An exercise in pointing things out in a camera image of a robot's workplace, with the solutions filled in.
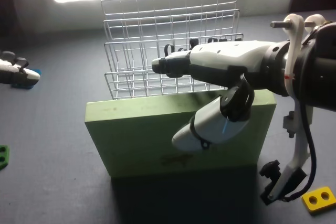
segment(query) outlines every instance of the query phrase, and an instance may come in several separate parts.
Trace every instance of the hole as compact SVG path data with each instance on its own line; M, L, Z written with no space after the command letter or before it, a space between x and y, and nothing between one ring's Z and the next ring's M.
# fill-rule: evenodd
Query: hole
M324 200L328 200L328 199L329 199L329 194L326 193L326 192L323 192L323 193L321 193L321 197L322 197L322 199L324 199Z
M314 197L314 196L309 197L309 202L313 205L316 205L316 203L317 203L316 197Z

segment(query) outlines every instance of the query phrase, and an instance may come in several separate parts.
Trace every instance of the wire basket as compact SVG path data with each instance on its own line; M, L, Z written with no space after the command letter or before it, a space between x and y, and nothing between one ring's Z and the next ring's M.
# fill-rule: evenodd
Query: wire basket
M189 49L198 38L243 39L238 33L237 0L102 0L110 71L105 79L112 99L224 89L190 76L168 78L152 71L164 46Z

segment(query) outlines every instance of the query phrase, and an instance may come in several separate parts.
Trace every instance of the green box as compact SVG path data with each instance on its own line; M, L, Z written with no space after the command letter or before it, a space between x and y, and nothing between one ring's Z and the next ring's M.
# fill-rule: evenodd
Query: green box
M171 143L198 109L226 92L89 102L85 125L113 178L256 164L276 106L267 90L255 91L249 123L227 143L192 153Z

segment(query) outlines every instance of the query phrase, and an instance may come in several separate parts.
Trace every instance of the green foam block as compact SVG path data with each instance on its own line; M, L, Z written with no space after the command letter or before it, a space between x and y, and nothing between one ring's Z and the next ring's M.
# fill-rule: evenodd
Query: green foam block
M256 164L276 106L267 90L255 91L249 123L227 143L192 153L181 152L171 143L198 109L226 92L89 102L85 124L111 177Z

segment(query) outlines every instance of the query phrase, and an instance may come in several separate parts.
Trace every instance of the yellow block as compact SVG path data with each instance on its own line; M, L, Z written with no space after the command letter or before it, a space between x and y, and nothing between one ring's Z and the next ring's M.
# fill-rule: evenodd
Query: yellow block
M302 200L312 214L322 209L336 206L336 198L329 187L322 187L302 195Z

